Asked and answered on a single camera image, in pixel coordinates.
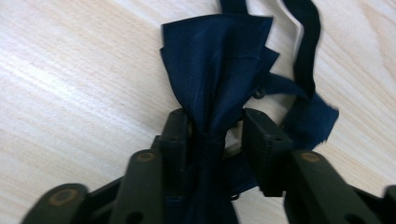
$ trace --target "dark blue fabric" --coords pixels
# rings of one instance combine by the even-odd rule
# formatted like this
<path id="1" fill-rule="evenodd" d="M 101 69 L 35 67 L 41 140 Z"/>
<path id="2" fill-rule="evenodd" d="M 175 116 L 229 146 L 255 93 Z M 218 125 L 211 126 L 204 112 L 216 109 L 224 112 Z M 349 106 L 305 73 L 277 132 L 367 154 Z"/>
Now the dark blue fabric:
<path id="1" fill-rule="evenodd" d="M 282 126 L 298 149 L 313 149 L 326 140 L 338 117 L 315 91 L 320 23 L 309 0 L 285 0 L 306 26 L 294 64 L 295 82 L 269 72 L 278 56 L 265 47 L 273 19 L 248 15 L 244 0 L 220 2 L 226 14 L 163 25 L 163 63 L 193 125 L 189 194 L 185 200 L 167 202 L 171 224 L 238 223 L 230 196 L 256 183 L 243 156 L 222 160 L 224 138 L 254 92 L 296 95 Z"/>
<path id="2" fill-rule="evenodd" d="M 196 170 L 185 214 L 170 223 L 237 223 L 228 186 L 234 182 L 224 178 L 224 138 L 278 56 L 265 47 L 271 24 L 272 18 L 212 15 L 163 26 L 161 54 L 193 121 L 190 165 Z"/>

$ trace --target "table surface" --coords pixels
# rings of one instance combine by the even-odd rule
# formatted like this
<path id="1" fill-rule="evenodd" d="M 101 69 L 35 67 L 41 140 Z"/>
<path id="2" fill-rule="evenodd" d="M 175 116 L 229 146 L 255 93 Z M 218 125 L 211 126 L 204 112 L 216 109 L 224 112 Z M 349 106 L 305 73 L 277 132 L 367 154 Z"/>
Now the table surface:
<path id="1" fill-rule="evenodd" d="M 274 72 L 291 77 L 296 27 L 272 1 L 247 1 L 274 16 L 267 46 Z M 315 1 L 323 26 L 318 93 L 340 110 L 325 155 L 347 183 L 381 195 L 396 184 L 396 3 Z M 0 3 L 0 223 L 19 223 L 47 190 L 90 190 L 122 176 L 179 104 L 160 58 L 161 25 L 219 13 L 213 0 Z M 293 98 L 250 100 L 280 122 Z M 287 223 L 282 199 L 257 189 L 234 203 L 243 224 Z"/>

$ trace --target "fabric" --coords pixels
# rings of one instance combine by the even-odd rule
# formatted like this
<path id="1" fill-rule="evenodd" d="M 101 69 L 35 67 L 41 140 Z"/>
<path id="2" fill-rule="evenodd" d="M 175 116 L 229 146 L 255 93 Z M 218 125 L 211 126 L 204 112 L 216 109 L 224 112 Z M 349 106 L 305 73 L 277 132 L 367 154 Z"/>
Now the fabric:
<path id="1" fill-rule="evenodd" d="M 312 33 L 305 32 L 293 82 L 269 72 L 278 56 L 265 47 L 273 19 L 248 15 L 243 0 L 220 2 L 223 14 L 163 25 L 163 63 L 193 124 L 190 194 L 183 201 L 167 202 L 167 223 L 238 223 L 231 196 L 256 183 L 243 157 L 222 160 L 224 139 L 256 91 L 297 96 L 283 121 L 296 148 L 313 149 L 326 140 L 338 116 L 315 92 L 313 65 L 320 24 L 312 25 Z M 309 0 L 285 4 L 304 27 L 306 21 L 318 21 Z"/>

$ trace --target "wood grain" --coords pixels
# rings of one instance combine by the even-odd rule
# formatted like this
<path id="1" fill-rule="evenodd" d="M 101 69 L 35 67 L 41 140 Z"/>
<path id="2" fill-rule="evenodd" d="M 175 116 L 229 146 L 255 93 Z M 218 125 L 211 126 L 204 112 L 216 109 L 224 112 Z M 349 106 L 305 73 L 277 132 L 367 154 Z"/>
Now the wood grain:
<path id="1" fill-rule="evenodd" d="M 296 30 L 276 1 L 247 1 L 275 17 L 273 71 L 291 77 Z M 340 109 L 324 154 L 345 180 L 381 195 L 396 184 L 396 4 L 315 1 L 323 32 L 318 92 Z M 48 189 L 91 190 L 123 175 L 179 105 L 159 55 L 161 24 L 219 12 L 217 1 L 0 3 L 0 223 L 19 223 Z M 250 100 L 280 121 L 292 98 Z M 281 199 L 257 189 L 236 201 L 243 224 L 287 223 Z"/>

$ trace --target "circular hole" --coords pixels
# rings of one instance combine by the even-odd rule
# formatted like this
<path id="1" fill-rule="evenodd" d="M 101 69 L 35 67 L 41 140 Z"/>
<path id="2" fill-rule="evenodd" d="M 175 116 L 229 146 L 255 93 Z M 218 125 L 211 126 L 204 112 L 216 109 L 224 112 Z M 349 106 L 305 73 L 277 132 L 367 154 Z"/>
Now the circular hole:
<path id="1" fill-rule="evenodd" d="M 363 219 L 361 219 L 360 217 L 353 215 L 353 214 L 347 214 L 346 221 L 351 224 L 365 224 Z"/>
<path id="2" fill-rule="evenodd" d="M 63 189 L 54 193 L 49 198 L 49 204 L 54 206 L 61 206 L 73 202 L 78 196 L 76 189 Z"/>
<path id="3" fill-rule="evenodd" d="M 152 161 L 154 159 L 155 155 L 150 153 L 150 152 L 144 152 L 141 153 L 137 156 L 137 159 L 139 161 Z"/>
<path id="4" fill-rule="evenodd" d="M 143 221 L 143 214 L 139 212 L 132 212 L 125 219 L 125 223 L 127 224 L 138 224 Z"/>

